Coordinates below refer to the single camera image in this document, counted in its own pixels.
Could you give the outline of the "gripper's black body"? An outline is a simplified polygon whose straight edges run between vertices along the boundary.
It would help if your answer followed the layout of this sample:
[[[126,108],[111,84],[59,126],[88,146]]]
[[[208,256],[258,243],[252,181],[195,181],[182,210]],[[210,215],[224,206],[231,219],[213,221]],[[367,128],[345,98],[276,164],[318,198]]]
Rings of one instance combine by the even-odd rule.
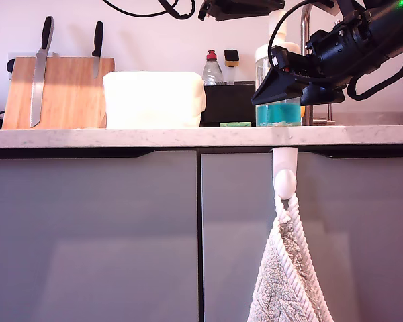
[[[342,21],[330,32],[318,30],[310,36],[311,53],[294,54],[275,45],[271,57],[271,82],[347,83],[368,73],[368,21]]]

